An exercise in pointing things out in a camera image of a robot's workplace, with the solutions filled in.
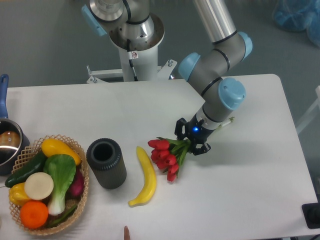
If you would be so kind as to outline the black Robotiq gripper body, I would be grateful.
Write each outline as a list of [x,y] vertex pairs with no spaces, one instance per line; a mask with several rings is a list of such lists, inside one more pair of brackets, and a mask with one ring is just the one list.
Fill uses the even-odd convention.
[[198,121],[195,116],[187,122],[185,133],[193,144],[204,144],[207,138],[214,132],[214,130],[205,128],[204,123],[203,119]]

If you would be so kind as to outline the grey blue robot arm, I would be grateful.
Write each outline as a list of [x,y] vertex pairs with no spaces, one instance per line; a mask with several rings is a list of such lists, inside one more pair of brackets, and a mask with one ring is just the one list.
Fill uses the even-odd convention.
[[[179,119],[174,133],[178,140],[190,141],[190,153],[200,155],[210,150],[208,137],[246,97],[242,83],[223,74],[244,60],[253,44],[247,34],[236,30],[224,1],[196,0],[194,6],[213,50],[204,57],[191,53],[178,67],[204,104],[191,120]],[[165,31],[148,0],[88,0],[81,13],[98,36],[108,35],[118,48],[124,81],[160,78],[158,46]]]

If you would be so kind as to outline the human fingertip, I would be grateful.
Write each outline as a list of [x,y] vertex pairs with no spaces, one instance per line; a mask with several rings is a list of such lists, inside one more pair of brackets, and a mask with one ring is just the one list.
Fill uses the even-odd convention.
[[125,227],[123,228],[123,239],[124,239],[124,240],[130,240],[130,239],[131,239],[130,231],[129,231],[128,226],[125,226]]

